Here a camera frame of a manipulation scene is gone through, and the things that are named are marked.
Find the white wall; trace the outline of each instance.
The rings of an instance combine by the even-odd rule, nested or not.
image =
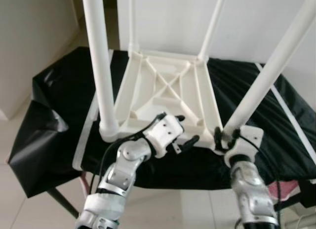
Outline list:
[[[227,0],[211,57],[266,62],[304,0]],[[142,48],[198,54],[216,0],[137,0]],[[128,46],[128,0],[118,0],[120,47]],[[315,27],[285,76],[316,109]]]
[[[73,1],[74,1],[77,19],[80,20],[84,16],[83,1],[82,0],[73,0]]]
[[[0,0],[0,111],[13,114],[77,29],[72,0]]]

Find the black cable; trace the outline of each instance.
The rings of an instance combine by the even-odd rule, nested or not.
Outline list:
[[[269,159],[267,158],[267,156],[253,142],[251,142],[249,139],[247,139],[247,138],[245,138],[245,137],[243,137],[241,135],[239,137],[244,139],[246,142],[251,144],[253,147],[255,147],[258,150],[258,152],[260,152],[261,155],[264,157],[266,164],[270,167],[270,169],[271,169],[271,171],[274,174],[274,177],[276,179],[277,203],[279,205],[281,205],[281,186],[280,186],[280,182],[279,182],[278,173],[270,166]],[[277,211],[277,222],[279,224],[279,227],[281,228],[281,214],[280,214],[280,211],[281,211],[281,209],[279,207],[279,210]]]
[[[132,135],[129,135],[125,138],[122,138],[122,139],[118,139],[116,140],[115,142],[113,142],[106,150],[105,152],[103,153],[103,156],[102,156],[102,159],[101,161],[99,161],[98,165],[95,167],[94,169],[94,173],[93,173],[93,176],[92,176],[92,179],[91,179],[91,183],[90,183],[90,189],[89,189],[89,194],[92,193],[92,188],[93,188],[93,182],[94,182],[94,179],[95,179],[95,175],[96,175],[96,172],[97,172],[97,168],[98,166],[100,165],[100,168],[99,168],[99,183],[98,185],[100,184],[101,180],[102,180],[102,175],[103,175],[103,165],[104,165],[104,161],[106,159],[106,155],[110,152],[111,149],[114,148],[114,146],[116,146],[117,144],[122,144],[123,142],[126,142],[128,140],[132,140],[133,138],[140,138],[143,136],[143,132],[146,131],[148,128],[150,128],[155,122],[157,119],[162,119],[163,117],[165,117],[166,114],[165,113],[162,113],[162,114],[159,114],[157,115],[154,120],[149,124],[147,125],[145,128],[141,129],[140,131],[132,134]]]
[[[234,228],[237,229],[240,223],[241,223],[241,218],[239,218],[239,219],[236,221]]]

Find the table leg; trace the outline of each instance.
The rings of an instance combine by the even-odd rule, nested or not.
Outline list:
[[[79,212],[76,208],[56,189],[50,189],[47,193],[52,196],[61,206],[63,206],[75,218],[79,217]]]

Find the tiled floor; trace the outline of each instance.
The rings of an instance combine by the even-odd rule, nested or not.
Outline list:
[[[114,11],[106,14],[117,20]],[[107,22],[109,47],[119,48],[117,28]],[[78,46],[88,46],[86,30],[70,44],[66,53]],[[47,193],[26,199],[11,169],[5,164],[14,138],[27,110],[29,100],[15,117],[0,122],[0,228],[1,229],[71,229],[75,219]],[[80,211],[84,204],[79,180],[58,188]],[[295,219],[290,209],[283,218]],[[121,218],[121,229],[232,229],[238,219],[238,209],[232,190],[173,191],[134,188],[126,212]]]

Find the floor tile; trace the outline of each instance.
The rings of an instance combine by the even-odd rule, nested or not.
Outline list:
[[[299,215],[306,215],[306,214],[311,214],[316,212],[315,210],[315,206],[314,207],[310,207],[310,208],[305,208],[301,203],[297,203],[294,205],[295,208],[295,212]]]
[[[180,191],[131,200],[120,220],[120,229],[182,229]]]
[[[217,229],[232,229],[240,217],[233,190],[209,192]]]
[[[79,178],[73,179],[72,181],[69,181],[57,187],[57,189],[79,212],[82,211],[85,198],[82,192]]]
[[[181,191],[184,229],[214,229],[215,222],[208,191]]]
[[[133,187],[132,191],[128,197],[128,202],[130,204],[141,202],[153,197],[159,197],[160,195],[165,195],[173,190],[156,190],[156,189],[144,189],[140,187]]]
[[[0,165],[0,228],[9,229],[13,224],[25,194],[7,165]]]
[[[282,228],[285,228],[284,224],[286,222],[292,222],[296,219],[299,219],[299,216],[290,208],[283,209],[281,211],[281,225]]]
[[[75,218],[47,193],[27,199],[12,229],[73,229]]]

